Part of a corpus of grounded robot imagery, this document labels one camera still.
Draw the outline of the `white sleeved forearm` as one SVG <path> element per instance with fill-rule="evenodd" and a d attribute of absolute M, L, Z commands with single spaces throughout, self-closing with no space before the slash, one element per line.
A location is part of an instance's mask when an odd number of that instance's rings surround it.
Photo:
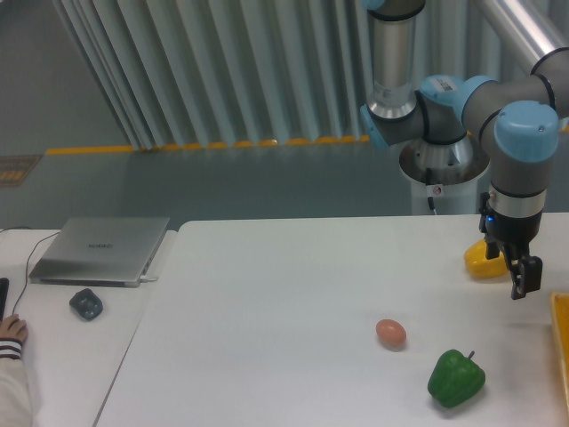
<path fill-rule="evenodd" d="M 1 425 L 32 426 L 28 377 L 21 360 L 22 342 L 1 339 Z"/>

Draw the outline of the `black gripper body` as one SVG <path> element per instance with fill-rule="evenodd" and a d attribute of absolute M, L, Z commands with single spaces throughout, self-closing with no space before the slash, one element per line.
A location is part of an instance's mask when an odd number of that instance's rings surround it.
<path fill-rule="evenodd" d="M 514 197 L 497 189 L 480 194 L 479 229 L 500 241 L 505 257 L 529 254 L 530 242 L 537 236 L 545 205 L 545 191 L 530 197 Z"/>

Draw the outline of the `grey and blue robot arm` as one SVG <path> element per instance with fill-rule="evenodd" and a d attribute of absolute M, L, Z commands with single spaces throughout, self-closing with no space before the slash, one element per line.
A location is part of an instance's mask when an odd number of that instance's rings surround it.
<path fill-rule="evenodd" d="M 568 115 L 568 43 L 528 1 L 481 1 L 478 8 L 525 70 L 500 83 L 439 75 L 411 87 L 415 21 L 422 1 L 367 1 L 373 21 L 373 89 L 361 108 L 371 141 L 389 146 L 420 139 L 448 146 L 474 139 L 489 157 L 490 187 L 480 197 L 486 257 L 503 256 L 513 299 L 541 287 L 542 262 L 531 255 Z"/>

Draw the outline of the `person's hand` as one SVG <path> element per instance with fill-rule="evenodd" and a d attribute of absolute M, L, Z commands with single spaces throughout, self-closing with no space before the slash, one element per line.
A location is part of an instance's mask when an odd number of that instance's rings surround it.
<path fill-rule="evenodd" d="M 0 338 L 2 341 L 24 343 L 28 338 L 26 321 L 18 314 L 4 318 L 0 325 Z"/>

